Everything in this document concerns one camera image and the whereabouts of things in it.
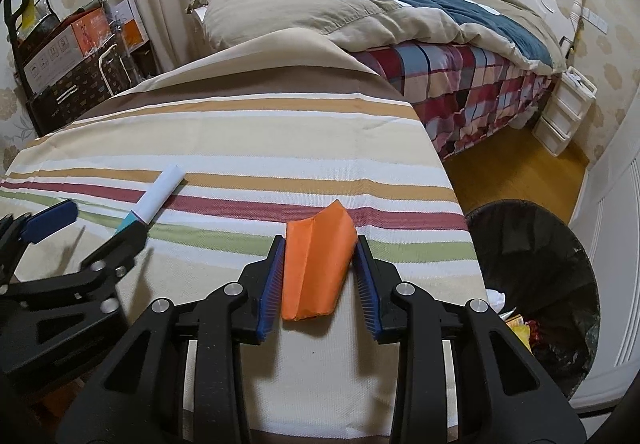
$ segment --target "bedpost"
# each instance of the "bedpost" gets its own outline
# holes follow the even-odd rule
[[[571,6],[571,12],[569,14],[576,33],[578,32],[578,26],[580,25],[580,17],[582,16],[583,4],[584,0],[574,0],[574,5]]]

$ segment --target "light switch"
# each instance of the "light switch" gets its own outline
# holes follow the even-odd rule
[[[586,21],[592,23],[604,34],[607,34],[607,31],[609,31],[609,24],[606,22],[606,20],[596,15],[596,13],[591,11],[589,8],[582,9],[582,16]]]

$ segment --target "metal bolt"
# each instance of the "metal bolt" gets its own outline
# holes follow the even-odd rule
[[[242,293],[242,285],[237,281],[227,283],[225,285],[224,291],[227,296],[237,296],[238,294]]]
[[[486,312],[486,310],[489,308],[489,304],[483,299],[476,298],[469,302],[469,307],[471,307],[471,310],[474,310],[476,312]]]
[[[411,296],[415,293],[415,287],[410,283],[398,283],[398,285],[396,285],[396,293],[401,294],[402,296]]]
[[[105,267],[107,267],[107,263],[104,260],[98,260],[98,261],[94,262],[93,264],[91,264],[89,269],[91,269],[92,271],[101,271]]]
[[[157,299],[155,302],[151,304],[151,310],[153,312],[164,312],[168,308],[169,308],[169,302],[164,298]]]
[[[100,310],[105,314],[109,314],[118,310],[120,307],[120,302],[116,298],[107,298],[102,303],[100,303]]]

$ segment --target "white cabinet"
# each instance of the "white cabinet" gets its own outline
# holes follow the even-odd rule
[[[640,368],[640,92],[609,147],[585,176],[570,227],[600,295],[600,337],[574,408],[619,400]]]
[[[574,137],[598,91],[575,67],[563,72],[554,88],[533,136],[554,156]]]

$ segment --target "white door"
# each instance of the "white door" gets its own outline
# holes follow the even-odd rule
[[[584,246],[600,295],[600,338],[572,406],[606,406],[640,367],[640,91],[609,147],[589,171],[569,224]]]

